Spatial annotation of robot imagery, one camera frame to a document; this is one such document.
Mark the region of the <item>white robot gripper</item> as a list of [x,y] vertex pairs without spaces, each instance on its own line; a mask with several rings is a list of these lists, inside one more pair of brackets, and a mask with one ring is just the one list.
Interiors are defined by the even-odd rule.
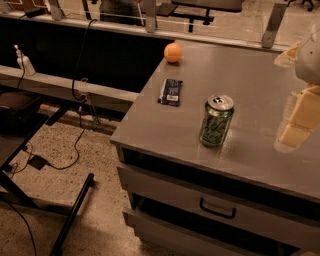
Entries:
[[316,20],[301,41],[295,42],[274,60],[283,68],[295,65],[296,75],[309,84],[292,91],[286,101],[274,148],[281,153],[298,149],[320,125],[320,21]]

